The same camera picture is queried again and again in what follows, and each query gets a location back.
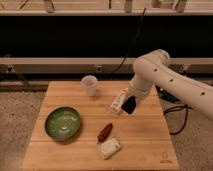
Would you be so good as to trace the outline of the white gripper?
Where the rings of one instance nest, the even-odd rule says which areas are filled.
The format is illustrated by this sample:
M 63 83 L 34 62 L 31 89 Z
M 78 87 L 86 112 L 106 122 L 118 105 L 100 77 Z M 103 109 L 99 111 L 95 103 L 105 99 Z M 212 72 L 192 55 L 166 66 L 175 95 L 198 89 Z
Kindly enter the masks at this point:
M 145 99 L 152 88 L 153 83 L 140 77 L 133 77 L 129 82 L 128 93 L 137 100 Z

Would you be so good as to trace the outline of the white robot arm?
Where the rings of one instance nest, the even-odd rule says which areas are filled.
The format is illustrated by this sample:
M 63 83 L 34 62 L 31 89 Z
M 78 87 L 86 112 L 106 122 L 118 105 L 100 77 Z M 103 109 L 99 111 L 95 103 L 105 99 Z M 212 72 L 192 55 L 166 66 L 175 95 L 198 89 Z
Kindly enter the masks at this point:
M 143 100 L 155 84 L 213 120 L 213 87 L 172 71 L 169 64 L 170 56 L 162 49 L 138 57 L 129 95 Z

